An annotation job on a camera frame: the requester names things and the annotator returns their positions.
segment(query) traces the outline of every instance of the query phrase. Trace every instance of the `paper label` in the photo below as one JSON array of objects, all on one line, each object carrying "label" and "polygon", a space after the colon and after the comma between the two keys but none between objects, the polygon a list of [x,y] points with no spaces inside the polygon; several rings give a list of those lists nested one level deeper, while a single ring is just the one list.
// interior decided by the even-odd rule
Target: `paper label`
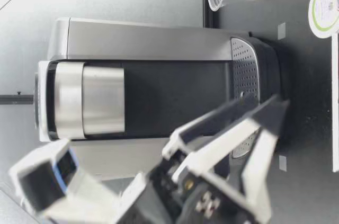
[{"label": "paper label", "polygon": [[314,0],[312,16],[315,27],[319,31],[330,30],[339,20],[338,0]]}]

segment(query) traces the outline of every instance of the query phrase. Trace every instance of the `screw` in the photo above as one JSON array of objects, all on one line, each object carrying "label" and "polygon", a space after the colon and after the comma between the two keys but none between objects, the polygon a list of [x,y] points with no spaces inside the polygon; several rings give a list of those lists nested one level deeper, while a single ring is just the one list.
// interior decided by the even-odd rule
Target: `screw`
[{"label": "screw", "polygon": [[187,180],[185,183],[185,189],[189,191],[191,188],[193,188],[194,182],[192,180]]}]

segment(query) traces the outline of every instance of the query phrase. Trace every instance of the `metal rod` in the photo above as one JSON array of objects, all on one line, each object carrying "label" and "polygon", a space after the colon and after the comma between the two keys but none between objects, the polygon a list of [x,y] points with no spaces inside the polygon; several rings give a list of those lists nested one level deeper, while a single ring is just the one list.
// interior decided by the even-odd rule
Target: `metal rod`
[{"label": "metal rod", "polygon": [[32,105],[33,95],[0,95],[0,105]]}]

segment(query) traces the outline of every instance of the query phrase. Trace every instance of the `silver coffee machine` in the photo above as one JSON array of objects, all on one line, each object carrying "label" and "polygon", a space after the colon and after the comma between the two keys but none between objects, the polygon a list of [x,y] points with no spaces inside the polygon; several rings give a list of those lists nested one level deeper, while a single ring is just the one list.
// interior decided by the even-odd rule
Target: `silver coffee machine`
[{"label": "silver coffee machine", "polygon": [[247,32],[62,18],[39,62],[35,114],[40,141],[72,140],[105,180],[148,171],[175,128],[221,103],[279,91],[274,49]]}]

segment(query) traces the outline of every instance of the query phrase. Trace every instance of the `gray wall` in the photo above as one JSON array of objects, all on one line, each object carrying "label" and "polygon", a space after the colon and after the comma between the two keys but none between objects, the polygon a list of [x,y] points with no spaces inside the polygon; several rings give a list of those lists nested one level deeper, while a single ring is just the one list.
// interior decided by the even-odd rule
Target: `gray wall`
[{"label": "gray wall", "polygon": [[[12,0],[0,10],[0,94],[33,93],[37,62],[63,16],[201,27],[202,0]],[[33,117],[33,106],[0,106],[0,183],[11,186],[8,169],[40,145]]]}]

